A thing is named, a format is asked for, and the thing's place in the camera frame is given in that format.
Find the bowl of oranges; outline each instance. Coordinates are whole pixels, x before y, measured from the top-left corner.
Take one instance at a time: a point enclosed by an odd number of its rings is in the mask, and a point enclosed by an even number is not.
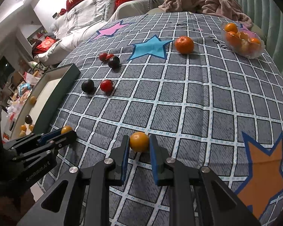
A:
[[[223,22],[221,27],[224,42],[234,52],[246,58],[257,58],[263,53],[265,44],[256,33],[234,23]]]

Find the pink blanket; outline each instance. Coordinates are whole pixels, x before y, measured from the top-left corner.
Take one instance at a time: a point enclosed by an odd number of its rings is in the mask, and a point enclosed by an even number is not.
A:
[[[248,29],[253,26],[251,18],[242,12],[235,0],[166,0],[159,8],[168,13],[203,13],[228,18],[239,21]]]

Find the orange star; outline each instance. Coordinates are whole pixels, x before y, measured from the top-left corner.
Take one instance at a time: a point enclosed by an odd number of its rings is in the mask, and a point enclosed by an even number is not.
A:
[[[283,133],[269,151],[242,132],[248,157],[249,175],[235,191],[239,199],[252,208],[257,219],[270,201],[283,191]]]

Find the star pattern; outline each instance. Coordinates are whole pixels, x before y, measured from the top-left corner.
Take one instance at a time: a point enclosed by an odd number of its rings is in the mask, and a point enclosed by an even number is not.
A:
[[[133,53],[128,59],[128,61],[147,54],[153,55],[158,58],[167,59],[165,45],[167,45],[171,41],[172,40],[160,40],[157,35],[154,35],[146,42],[133,44]]]
[[[98,30],[97,31],[97,36],[92,39],[92,40],[96,40],[98,38],[100,38],[101,36],[108,36],[108,37],[113,37],[114,36],[114,33],[117,32],[119,29],[127,26],[127,25],[131,25],[132,23],[128,23],[128,24],[122,24],[123,21],[121,20],[120,22],[118,22],[117,24],[109,27],[109,28],[106,28],[106,29],[102,29],[102,30]]]
[[[243,133],[249,175],[235,191],[240,200],[260,219],[270,201],[283,191],[283,133],[271,150]]]

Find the pink star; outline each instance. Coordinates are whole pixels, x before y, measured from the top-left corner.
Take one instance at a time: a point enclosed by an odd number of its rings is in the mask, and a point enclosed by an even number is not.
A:
[[[130,25],[131,23],[129,24],[123,24],[122,25],[122,20],[120,22],[118,22],[117,24],[107,28],[107,29],[103,29],[103,30],[98,30],[97,33],[98,35],[93,39],[93,40],[96,40],[98,38],[100,38],[101,36],[108,36],[108,37],[111,37],[114,35],[115,32],[117,32],[117,30],[127,26],[127,25]]]

